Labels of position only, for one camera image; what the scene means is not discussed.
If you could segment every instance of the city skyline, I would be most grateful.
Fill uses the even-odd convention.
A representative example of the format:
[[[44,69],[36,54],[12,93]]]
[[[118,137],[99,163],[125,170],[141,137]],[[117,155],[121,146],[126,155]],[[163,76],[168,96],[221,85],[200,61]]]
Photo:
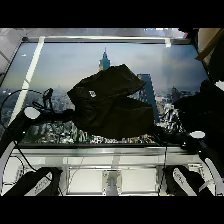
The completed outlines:
[[[32,60],[35,44],[22,45],[3,82],[4,88],[21,88]],[[60,43],[44,44],[30,83],[32,89],[72,88],[83,78],[99,71],[104,49],[111,66],[126,64],[136,75],[151,74],[154,90],[175,86],[196,91],[207,74],[191,45],[131,43]]]

